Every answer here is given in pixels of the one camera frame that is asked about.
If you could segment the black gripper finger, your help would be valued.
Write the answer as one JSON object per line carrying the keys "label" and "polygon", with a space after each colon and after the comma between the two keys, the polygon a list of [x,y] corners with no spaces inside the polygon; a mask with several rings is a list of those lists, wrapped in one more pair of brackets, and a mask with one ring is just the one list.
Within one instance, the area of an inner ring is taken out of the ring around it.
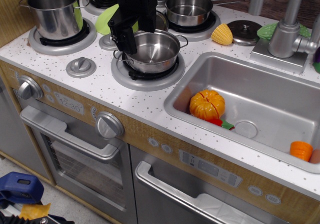
{"label": "black gripper finger", "polygon": [[115,29],[111,30],[112,39],[118,49],[127,54],[136,54],[136,42],[132,28]]}

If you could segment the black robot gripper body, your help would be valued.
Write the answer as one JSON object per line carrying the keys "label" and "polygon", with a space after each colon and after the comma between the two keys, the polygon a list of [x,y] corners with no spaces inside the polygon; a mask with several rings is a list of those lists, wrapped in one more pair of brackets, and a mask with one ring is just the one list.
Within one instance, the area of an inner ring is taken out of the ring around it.
{"label": "black robot gripper body", "polygon": [[114,40],[130,38],[135,23],[141,31],[155,31],[157,0],[117,0],[117,3],[118,9],[108,22]]}

